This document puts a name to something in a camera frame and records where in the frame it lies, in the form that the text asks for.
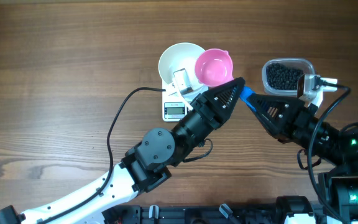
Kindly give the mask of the pink scoop blue handle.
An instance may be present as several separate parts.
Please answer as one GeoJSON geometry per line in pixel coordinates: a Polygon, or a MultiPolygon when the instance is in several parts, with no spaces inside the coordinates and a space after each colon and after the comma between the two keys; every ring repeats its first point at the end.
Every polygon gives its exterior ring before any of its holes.
{"type": "MultiPolygon", "coordinates": [[[[210,89],[225,84],[235,79],[233,76],[234,65],[229,52],[221,49],[208,49],[204,51],[196,60],[195,75],[201,84],[210,89]]],[[[254,92],[244,86],[239,99],[243,101],[252,111],[247,98],[254,92]]]]}

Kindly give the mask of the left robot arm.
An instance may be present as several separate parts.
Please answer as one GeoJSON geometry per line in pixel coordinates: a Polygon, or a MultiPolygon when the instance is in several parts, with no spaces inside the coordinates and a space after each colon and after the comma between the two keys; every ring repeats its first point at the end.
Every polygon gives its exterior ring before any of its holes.
{"type": "Polygon", "coordinates": [[[148,131],[100,178],[41,207],[19,213],[7,206],[0,210],[0,223],[104,223],[105,210],[158,187],[170,178],[169,166],[190,162],[193,149],[228,121],[244,86],[245,80],[236,78],[199,94],[173,129],[148,131]]]}

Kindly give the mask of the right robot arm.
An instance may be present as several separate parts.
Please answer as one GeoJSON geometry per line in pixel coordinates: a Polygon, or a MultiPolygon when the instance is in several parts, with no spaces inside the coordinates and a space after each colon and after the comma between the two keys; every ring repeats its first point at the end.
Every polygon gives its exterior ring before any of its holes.
{"type": "Polygon", "coordinates": [[[347,222],[358,221],[358,122],[340,130],[327,122],[317,127],[318,107],[294,97],[252,93],[242,100],[279,142],[294,142],[304,153],[313,144],[311,154],[319,159],[312,165],[325,160],[334,166],[318,174],[321,198],[332,208],[327,214],[337,213],[347,222]]]}

